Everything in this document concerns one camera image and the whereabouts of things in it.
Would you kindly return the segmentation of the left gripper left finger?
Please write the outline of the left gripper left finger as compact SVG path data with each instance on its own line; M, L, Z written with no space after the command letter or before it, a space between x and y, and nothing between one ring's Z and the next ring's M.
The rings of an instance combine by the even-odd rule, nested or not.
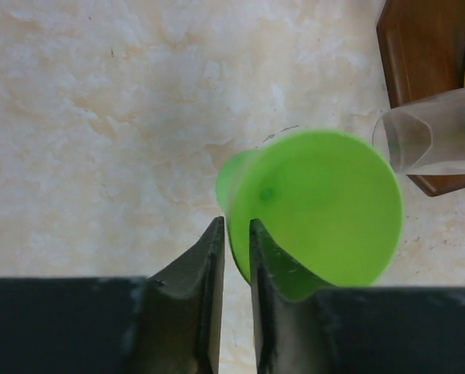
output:
M215 373L224 219L153 276L0 277L0 373Z

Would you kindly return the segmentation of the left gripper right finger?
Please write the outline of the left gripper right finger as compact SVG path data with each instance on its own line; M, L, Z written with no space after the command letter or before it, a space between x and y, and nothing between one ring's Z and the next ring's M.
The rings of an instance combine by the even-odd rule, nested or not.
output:
M260 373L465 373L465 288L336 287L249 228Z

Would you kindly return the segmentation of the green wine glass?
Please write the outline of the green wine glass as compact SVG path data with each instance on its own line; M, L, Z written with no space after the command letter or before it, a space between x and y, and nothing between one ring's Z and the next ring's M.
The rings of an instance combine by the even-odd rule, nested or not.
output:
M246 281L254 219L302 266L339 287L373 285L400 244L403 197L396 174L375 148L346 132L281 132L230 157L215 190Z

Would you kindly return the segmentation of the clear wine glass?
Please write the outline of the clear wine glass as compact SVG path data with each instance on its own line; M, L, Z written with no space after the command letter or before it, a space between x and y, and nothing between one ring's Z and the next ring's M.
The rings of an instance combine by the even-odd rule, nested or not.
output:
M397 174L465 175L465 88L389 110L372 145Z

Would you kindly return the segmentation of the gold wire wine glass rack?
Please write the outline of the gold wire wine glass rack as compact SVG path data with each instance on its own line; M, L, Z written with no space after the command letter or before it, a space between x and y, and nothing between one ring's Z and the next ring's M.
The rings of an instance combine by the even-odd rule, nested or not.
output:
M376 33L391 108L465 87L465 1L387 1Z

